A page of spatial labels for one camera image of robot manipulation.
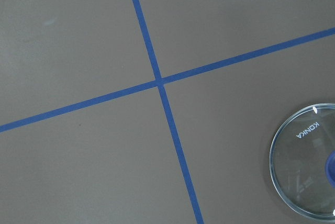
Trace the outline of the glass lid with blue knob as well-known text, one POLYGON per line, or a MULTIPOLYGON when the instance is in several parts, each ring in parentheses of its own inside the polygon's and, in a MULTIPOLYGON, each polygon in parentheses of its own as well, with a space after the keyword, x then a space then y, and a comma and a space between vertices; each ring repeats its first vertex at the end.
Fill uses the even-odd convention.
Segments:
POLYGON ((334 222, 334 104, 307 106, 289 116, 269 152, 272 183, 294 212, 334 222))

